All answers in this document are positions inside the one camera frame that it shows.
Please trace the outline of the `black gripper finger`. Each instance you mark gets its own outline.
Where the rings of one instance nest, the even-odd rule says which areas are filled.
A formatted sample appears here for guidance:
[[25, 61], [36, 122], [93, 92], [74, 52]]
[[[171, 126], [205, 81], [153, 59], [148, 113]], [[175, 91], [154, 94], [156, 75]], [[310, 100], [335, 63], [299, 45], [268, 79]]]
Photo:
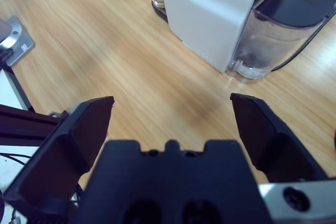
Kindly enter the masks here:
[[327, 180], [329, 177], [290, 127], [262, 99], [232, 93], [239, 136], [255, 168], [270, 183]]
[[4, 192], [27, 223], [68, 223], [80, 177], [93, 167], [107, 137], [114, 98], [80, 103], [42, 142]]

